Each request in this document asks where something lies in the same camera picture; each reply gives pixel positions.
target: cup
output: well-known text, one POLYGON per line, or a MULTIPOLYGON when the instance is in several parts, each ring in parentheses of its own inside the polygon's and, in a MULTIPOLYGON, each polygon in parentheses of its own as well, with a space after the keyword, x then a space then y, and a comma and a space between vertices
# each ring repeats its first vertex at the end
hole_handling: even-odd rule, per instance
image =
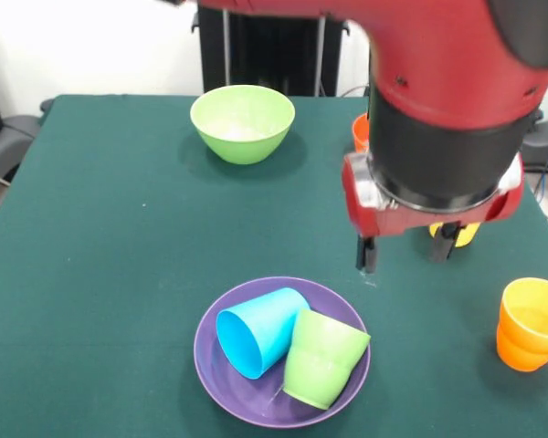
MULTIPOLYGON (((437 224, 432 224, 428 227, 428 232, 433 237, 438 231, 438 228, 442 226, 442 222, 437 224)), ((462 246, 467 246, 475 237, 477 230, 479 230, 480 223, 468 224, 465 228, 461 229, 458 233, 457 242, 455 243, 456 248, 461 248, 462 246)))
POLYGON ((519 278, 505 287, 497 351, 517 371, 535 371, 548 362, 548 280, 519 278))
POLYGON ((219 344, 242 376, 258 379, 289 348, 299 311, 309 308, 290 287, 226 308, 217 315, 219 344))
POLYGON ((352 125, 352 133, 355 151, 369 151, 369 119, 367 119, 367 113, 355 119, 352 125))
POLYGON ((327 410, 365 353, 370 336, 309 309, 300 311, 284 368, 282 390, 327 410))

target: yellow object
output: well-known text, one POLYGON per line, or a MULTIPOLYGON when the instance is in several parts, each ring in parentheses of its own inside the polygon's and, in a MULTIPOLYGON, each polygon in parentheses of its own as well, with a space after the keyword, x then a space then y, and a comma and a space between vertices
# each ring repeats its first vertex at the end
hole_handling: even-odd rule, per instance
POLYGON ((520 278, 505 287, 497 352, 517 371, 538 370, 548 362, 548 280, 520 278))
MULTIPOLYGON (((438 224, 432 224, 428 227, 428 231, 430 232, 430 235, 433 237, 437 233, 437 229, 442 226, 442 222, 438 224)), ((475 234, 477 233, 477 230, 479 229, 480 224, 469 224, 462 230, 460 230, 460 233, 458 234, 457 243, 455 244, 456 248, 461 248, 462 246, 466 246, 471 243, 471 240, 473 240, 473 237, 475 237, 475 234)))

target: green tablecloth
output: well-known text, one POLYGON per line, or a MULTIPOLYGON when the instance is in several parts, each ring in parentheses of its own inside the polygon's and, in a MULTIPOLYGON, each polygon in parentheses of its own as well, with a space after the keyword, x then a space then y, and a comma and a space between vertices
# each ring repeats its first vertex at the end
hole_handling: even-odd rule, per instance
POLYGON ((57 99, 0 211, 0 438, 548 438, 548 366, 494 352, 503 287, 548 278, 532 196, 444 265, 426 229, 381 239, 363 276, 340 169, 365 105, 294 102, 279 150, 237 167, 199 140, 191 99, 57 99), (298 431, 229 416, 193 363, 213 300, 275 275, 333 288, 372 334, 359 396, 298 431))

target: red robot arm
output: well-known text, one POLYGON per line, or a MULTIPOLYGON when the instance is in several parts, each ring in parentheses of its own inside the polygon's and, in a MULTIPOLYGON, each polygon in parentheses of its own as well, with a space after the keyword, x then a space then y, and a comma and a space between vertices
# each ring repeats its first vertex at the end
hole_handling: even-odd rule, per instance
POLYGON ((233 12, 352 19, 372 44, 367 156, 342 182, 374 269, 374 238, 443 222, 436 259, 463 225, 511 215, 518 150, 548 88, 548 0, 202 0, 233 12))

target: plate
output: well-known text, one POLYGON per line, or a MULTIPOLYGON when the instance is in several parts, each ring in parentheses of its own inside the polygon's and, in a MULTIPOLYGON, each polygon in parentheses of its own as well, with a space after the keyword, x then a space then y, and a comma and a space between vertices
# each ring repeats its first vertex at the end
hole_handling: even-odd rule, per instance
POLYGON ((258 426, 290 429, 322 422, 347 406, 364 384, 371 361, 368 346, 345 389, 327 411, 291 398, 282 391, 285 359, 255 381, 239 374, 227 361, 216 335, 216 317, 224 308, 259 297, 281 287, 298 290, 311 308, 356 329, 367 331, 355 309, 325 286, 301 278, 274 276, 249 281, 222 295, 201 318, 195 334, 195 367, 205 390, 223 409, 258 426))

